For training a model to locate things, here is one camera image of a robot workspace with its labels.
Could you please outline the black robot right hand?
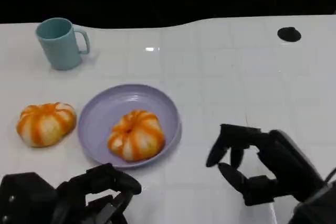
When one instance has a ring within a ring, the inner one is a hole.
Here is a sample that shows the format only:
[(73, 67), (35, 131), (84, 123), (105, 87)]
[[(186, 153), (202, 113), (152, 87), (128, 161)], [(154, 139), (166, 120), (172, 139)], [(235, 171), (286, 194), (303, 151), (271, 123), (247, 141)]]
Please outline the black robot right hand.
[[(239, 170), (244, 151), (258, 149), (259, 160), (274, 174), (246, 177)], [(274, 202), (276, 197), (308, 199), (326, 183), (295, 142), (281, 130), (267, 133), (254, 127), (221, 124), (206, 167), (217, 166), (222, 176), (242, 194), (246, 206)]]

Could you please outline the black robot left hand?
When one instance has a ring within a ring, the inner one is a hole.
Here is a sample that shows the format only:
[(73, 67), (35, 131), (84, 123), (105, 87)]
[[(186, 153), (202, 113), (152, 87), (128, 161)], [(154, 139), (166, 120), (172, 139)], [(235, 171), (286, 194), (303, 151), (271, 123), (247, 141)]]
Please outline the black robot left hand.
[(141, 184), (107, 163), (60, 184), (51, 223), (127, 223), (124, 211)]

